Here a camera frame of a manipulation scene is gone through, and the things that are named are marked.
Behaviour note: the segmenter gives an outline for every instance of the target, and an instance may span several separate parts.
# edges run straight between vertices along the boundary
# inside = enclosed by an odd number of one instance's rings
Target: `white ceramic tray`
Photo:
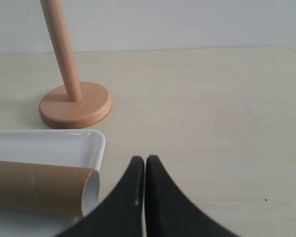
[[[92,129],[0,130],[0,160],[100,169],[105,137]],[[0,237],[52,237],[76,218],[0,208]]]

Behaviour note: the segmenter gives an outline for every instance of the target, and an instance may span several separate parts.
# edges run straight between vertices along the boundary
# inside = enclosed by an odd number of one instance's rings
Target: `black plastic piece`
[[[144,173],[143,159],[132,157],[106,199],[57,237],[141,237]]]
[[[147,237],[237,236],[205,215],[180,191],[158,156],[147,159],[145,214]]]

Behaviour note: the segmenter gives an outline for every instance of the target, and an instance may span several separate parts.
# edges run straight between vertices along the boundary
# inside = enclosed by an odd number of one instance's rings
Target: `light wooden table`
[[[130,157],[157,154],[183,192],[244,237],[296,236],[296,48],[76,54],[112,93],[100,200]],[[0,56],[0,129],[45,129],[53,54]]]

